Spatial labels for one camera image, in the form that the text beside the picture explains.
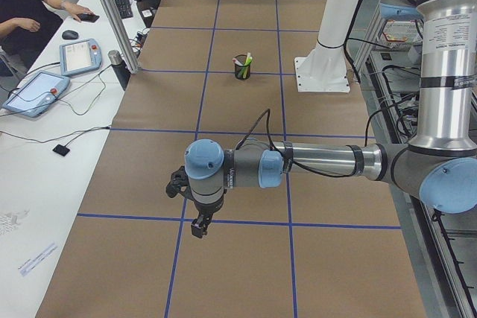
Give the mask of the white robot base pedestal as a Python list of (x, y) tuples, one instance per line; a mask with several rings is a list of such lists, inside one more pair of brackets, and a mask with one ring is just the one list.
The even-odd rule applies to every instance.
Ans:
[(297, 57), (295, 73), (299, 92), (348, 93), (345, 41), (358, 0), (326, 0), (314, 49)]

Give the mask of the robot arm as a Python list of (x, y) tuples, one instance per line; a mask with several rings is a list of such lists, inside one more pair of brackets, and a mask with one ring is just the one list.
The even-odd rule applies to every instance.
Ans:
[(326, 146), (243, 138), (232, 150), (201, 139), (185, 152), (183, 194), (198, 210), (191, 229), (207, 233), (235, 187), (273, 188), (283, 174), (364, 176), (395, 185), (434, 209), (476, 206), (476, 144), (469, 137), (476, 83), (476, 0), (383, 0), (382, 15), (422, 16), (423, 47), (416, 135), (406, 144)]

